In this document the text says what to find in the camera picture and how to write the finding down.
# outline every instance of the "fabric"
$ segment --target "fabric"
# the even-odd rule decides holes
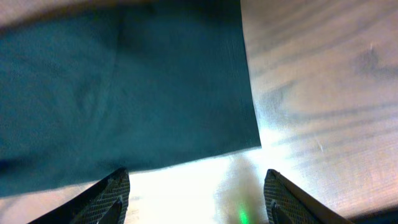
[[[239,0],[123,6],[0,36],[0,197],[259,145]]]

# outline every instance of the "cloth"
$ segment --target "cloth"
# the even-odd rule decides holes
[[[259,145],[239,0],[123,6],[0,36],[0,197]]]

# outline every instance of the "brown wood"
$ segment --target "brown wood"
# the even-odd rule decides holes
[[[242,13],[262,149],[132,173],[126,223],[239,223],[242,206],[264,222],[269,168],[344,217],[398,205],[398,1],[242,0]],[[2,199],[0,222],[87,187]]]

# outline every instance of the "wooden table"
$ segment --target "wooden table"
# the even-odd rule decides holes
[[[131,173],[126,223],[264,223],[269,168],[344,217],[397,205],[398,1],[243,0],[242,13],[262,147]],[[0,223],[91,184],[3,198]]]

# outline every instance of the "folded cloth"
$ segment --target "folded cloth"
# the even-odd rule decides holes
[[[0,36],[0,197],[259,145],[239,0],[123,6]]]

